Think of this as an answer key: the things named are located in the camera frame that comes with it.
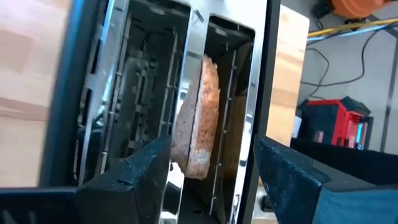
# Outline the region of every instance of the orange object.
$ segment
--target orange object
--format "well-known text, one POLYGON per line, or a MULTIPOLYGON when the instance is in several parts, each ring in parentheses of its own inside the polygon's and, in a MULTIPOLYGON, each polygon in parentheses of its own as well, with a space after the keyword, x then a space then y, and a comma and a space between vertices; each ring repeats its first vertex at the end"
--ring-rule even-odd
POLYGON ((335 14, 348 19, 368 17, 372 12, 391 3, 390 0, 331 0, 335 14))

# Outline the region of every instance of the toaster slot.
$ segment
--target toaster slot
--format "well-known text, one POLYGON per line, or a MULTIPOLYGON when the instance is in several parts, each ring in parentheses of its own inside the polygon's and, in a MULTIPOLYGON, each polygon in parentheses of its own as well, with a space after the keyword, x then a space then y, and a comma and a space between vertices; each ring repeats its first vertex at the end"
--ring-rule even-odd
POLYGON ((103 4, 78 117, 73 175, 79 185, 171 134, 190 15, 173 1, 103 4))
POLYGON ((185 179, 179 223, 225 223, 229 220, 240 144, 232 151, 227 141, 232 140, 231 134, 237 139, 235 142, 242 138, 246 98, 240 102, 241 114, 232 112, 237 109, 232 107, 238 80, 243 80, 239 86, 248 86, 248 81, 240 76, 250 72, 250 67, 245 65, 250 65, 253 40, 252 30, 220 17, 210 17, 205 54, 218 66, 221 90, 218 124, 207 177, 185 179), (234 129, 241 129, 240 135, 234 129))
POLYGON ((111 132, 115 162, 171 134, 189 13, 189 7, 173 2, 130 2, 129 41, 111 132))

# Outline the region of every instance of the bread slice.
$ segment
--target bread slice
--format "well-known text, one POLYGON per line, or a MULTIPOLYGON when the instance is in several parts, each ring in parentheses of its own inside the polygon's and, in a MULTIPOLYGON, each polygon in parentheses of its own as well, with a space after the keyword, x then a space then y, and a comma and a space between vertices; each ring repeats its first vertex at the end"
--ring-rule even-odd
POLYGON ((219 104, 220 89, 218 88, 217 65, 205 55, 202 61, 200 87, 185 177, 204 179, 207 176, 216 134, 219 104))
POLYGON ((197 106, 198 89, 200 83, 201 68, 197 68, 187 95, 181 105, 172 133, 171 153, 170 157, 176 162, 181 171, 185 173, 188 163, 188 153, 192 137, 193 119, 195 115, 195 107, 197 106))
POLYGON ((217 65, 206 55, 175 122, 171 158, 187 178, 204 179, 216 134, 220 89, 217 65))

